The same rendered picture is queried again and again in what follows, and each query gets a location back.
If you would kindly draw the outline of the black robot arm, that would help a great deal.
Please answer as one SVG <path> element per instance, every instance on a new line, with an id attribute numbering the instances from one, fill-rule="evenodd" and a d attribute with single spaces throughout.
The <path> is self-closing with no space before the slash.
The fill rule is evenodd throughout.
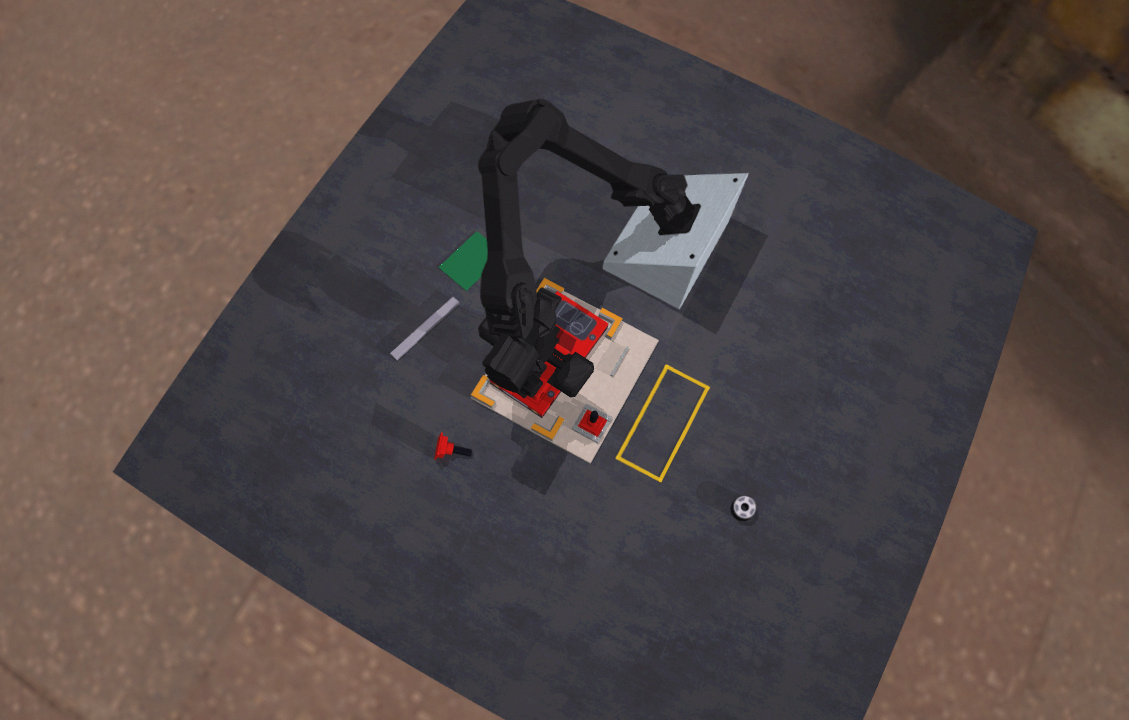
<path id="1" fill-rule="evenodd" d="M 701 204 L 686 196 L 686 176 L 628 161 L 599 142 L 568 126 L 564 114 L 546 99 L 513 102 L 488 135 L 480 158 L 488 260 L 481 273 L 480 300 L 488 333 L 497 334 L 483 366 L 490 381 L 526 398 L 544 386 L 546 365 L 536 348 L 555 336 L 555 307 L 561 297 L 541 287 L 524 258 L 520 240 L 517 172 L 539 149 L 545 149 L 609 182 L 611 197 L 624 208 L 650 207 L 657 234 L 686 234 Z M 517 322 L 501 321 L 504 315 Z"/>

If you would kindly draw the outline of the green flat rectangular panel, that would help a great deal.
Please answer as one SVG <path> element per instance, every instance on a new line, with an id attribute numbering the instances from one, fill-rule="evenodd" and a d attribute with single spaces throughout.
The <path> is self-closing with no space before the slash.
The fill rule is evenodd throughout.
<path id="1" fill-rule="evenodd" d="M 487 238 L 476 231 L 467 242 L 462 243 L 460 249 L 453 252 L 450 258 L 445 260 L 439 269 L 467 291 L 480 279 L 483 269 L 485 269 L 487 260 Z"/>

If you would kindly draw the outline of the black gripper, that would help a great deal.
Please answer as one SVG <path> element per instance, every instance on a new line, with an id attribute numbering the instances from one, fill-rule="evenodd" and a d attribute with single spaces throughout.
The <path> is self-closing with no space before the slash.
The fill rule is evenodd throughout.
<path id="1" fill-rule="evenodd" d="M 555 334 L 558 334 L 560 328 L 555 325 Z M 487 318 L 480 323 L 478 332 L 480 332 L 480 339 L 485 340 L 488 345 L 495 346 L 497 339 L 499 339 L 497 337 L 497 334 L 488 333 Z M 555 372 L 551 375 L 549 381 L 546 383 L 549 383 L 550 386 L 555 387 L 555 389 L 563 392 L 564 395 L 576 397 L 578 392 L 581 390 L 584 383 L 590 379 L 590 375 L 593 374 L 593 363 L 590 363 L 590 360 L 586 359 L 586 357 L 577 354 L 577 352 L 574 352 L 572 355 L 561 354 L 561 352 L 554 348 L 558 345 L 558 337 L 554 336 L 549 346 L 536 348 L 539 357 L 542 361 L 544 361 L 544 363 L 555 366 Z"/>

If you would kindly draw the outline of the yellow rectangular frame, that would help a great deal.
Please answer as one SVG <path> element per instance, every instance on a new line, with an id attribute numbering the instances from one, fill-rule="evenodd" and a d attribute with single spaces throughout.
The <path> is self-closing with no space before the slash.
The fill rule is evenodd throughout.
<path id="1" fill-rule="evenodd" d="M 688 421 L 688 425 L 686 425 L 686 429 L 684 429 L 684 430 L 683 430 L 683 433 L 682 433 L 682 434 L 680 434 L 680 438 L 679 438 L 679 442 L 677 442 L 677 446 L 675 446 L 675 448 L 674 448 L 674 450 L 673 450 L 673 453 L 672 453 L 672 456 L 669 456 L 669 460 L 668 460 L 668 462 L 666 462 L 666 466 L 665 466 L 665 468 L 663 469 L 663 474 L 660 474 L 660 477 L 655 477 L 655 475 L 654 475 L 654 474 L 651 474 L 651 473 L 650 473 L 650 471 L 646 471 L 646 469 L 642 469 L 642 468 L 638 468 L 638 466 L 637 466 L 637 465 L 634 464 L 634 462 L 631 462 L 631 460 L 625 460 L 625 459 L 624 459 L 624 457 L 622 457 L 622 454 L 624 453 L 624 450 L 625 450 L 625 447 L 627 447 L 627 445 L 629 444 L 629 441 L 631 441 L 631 437 L 632 437 L 632 436 L 634 434 L 634 430 L 636 430 L 636 428 L 638 427 L 638 424 L 640 424 L 640 420 L 641 420 L 641 419 L 642 419 L 642 416 L 645 415 L 645 411 L 646 411 L 646 409 L 648 407 L 648 404 L 650 404 L 651 399 L 654 398 L 654 395 L 655 395 L 655 392 L 657 390 L 657 387 L 659 387 L 659 386 L 660 386 L 660 381 L 663 381 L 663 377 L 664 377 L 664 375 L 666 374 L 666 370 L 668 370 L 668 369 L 669 369 L 669 372 L 674 372 L 674 374 L 679 374 L 679 375 L 682 375 L 682 377 L 686 378 L 686 379 L 688 379 L 688 381 L 693 381 L 693 383 L 695 383 L 695 384 L 697 384 L 697 386 L 701 386 L 701 387 L 704 387 L 704 395 L 702 395 L 702 396 L 701 396 L 701 398 L 700 398 L 700 399 L 698 399 L 698 404 L 697 404 L 697 406 L 695 406 L 695 413 L 693 413 L 693 414 L 692 414 L 692 416 L 691 416 L 691 418 L 689 418 L 689 421 Z M 704 402 L 704 397 L 706 397 L 707 393 L 709 393 L 709 389 L 710 389 L 710 387 L 709 387 L 709 386 L 704 386 L 704 383 L 701 383 L 701 381 L 695 381 L 695 379 L 693 379 L 693 378 L 689 377 L 689 375 L 686 375 L 686 374 L 680 374 L 677 369 L 674 369 L 674 368 L 672 368 L 672 366 L 669 366 L 669 365 L 666 365 L 666 366 L 665 366 L 665 368 L 664 368 L 664 370 L 663 370 L 663 374 L 660 374 L 660 377 L 659 377 L 659 379 L 657 379 L 657 383 L 656 383 L 656 386 L 654 387 L 654 389 L 653 389 L 653 392 L 651 392 L 651 395 L 650 395 L 650 396 L 648 396 L 648 399 L 647 399 L 647 402 L 646 402 L 646 404 L 645 404 L 645 407 L 642 409 L 642 411 L 641 411 L 641 413 L 640 413 L 640 416 L 638 416 L 638 418 L 637 418 L 637 420 L 634 421 L 634 427 L 632 428 L 632 430 L 631 430 L 631 433 L 629 433 L 629 436 L 627 437 L 627 439 L 625 439 L 625 444 L 624 444 L 624 445 L 622 446 L 622 450 L 620 450 L 620 453 L 618 454 L 618 456 L 616 456 L 616 459 L 619 459 L 619 460 L 622 460 L 622 462 L 625 462 L 625 464 L 628 464 L 628 465 L 631 465 L 631 466 L 632 466 L 632 468 L 634 468 L 634 469 L 638 469 L 638 471 L 642 471 L 642 473 L 645 473 L 645 474 L 647 475 L 647 477 L 651 477 L 651 478 L 655 478 L 655 480 L 659 480 L 659 482 L 663 482 L 663 478 L 665 477 L 665 474 L 666 474 L 666 469 L 668 469 L 668 468 L 669 468 L 669 464 L 672 464 L 672 460 L 673 460 L 673 457 L 675 456 L 675 454 L 677 454 L 677 450 L 679 450 L 679 446 L 680 446 L 680 444 L 682 444 L 682 441 L 683 441 L 684 437 L 686 437 L 686 433 L 688 433 L 688 429 L 689 429 L 689 425 L 691 425 L 691 423 L 692 423 L 693 419 L 695 419 L 695 414 L 698 413 L 698 407 L 700 407 L 700 406 L 701 406 L 701 404 L 702 404 L 702 402 Z"/>

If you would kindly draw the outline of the grey rectangular bar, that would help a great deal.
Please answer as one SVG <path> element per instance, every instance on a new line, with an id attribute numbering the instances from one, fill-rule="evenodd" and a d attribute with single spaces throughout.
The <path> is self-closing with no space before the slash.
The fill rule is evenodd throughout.
<path id="1" fill-rule="evenodd" d="M 410 348 L 412 348 L 413 345 L 415 345 L 415 342 L 418 342 L 419 340 L 421 340 L 425 336 L 425 334 L 427 334 L 428 332 L 430 332 L 434 328 L 434 325 L 439 324 L 439 322 L 441 322 L 441 318 L 445 318 L 445 316 L 448 316 L 448 314 L 450 311 L 453 311 L 455 309 L 455 307 L 458 306 L 458 305 L 460 305 L 460 301 L 456 300 L 455 297 L 453 296 L 453 299 L 449 299 L 448 302 L 441 305 L 441 307 L 439 307 L 439 310 L 437 310 L 436 313 L 434 313 L 430 316 L 430 318 L 428 318 L 426 322 L 423 322 L 421 325 L 419 325 L 419 327 L 415 331 L 413 331 L 413 333 L 410 334 L 410 336 L 406 337 L 406 340 L 404 340 L 403 342 L 401 342 L 401 345 L 394 348 L 394 350 L 392 350 L 392 352 L 390 352 L 390 354 L 392 357 L 394 357 L 394 359 L 396 361 L 399 361 L 399 359 L 400 359 L 401 355 L 406 354 L 406 351 L 409 351 Z"/>

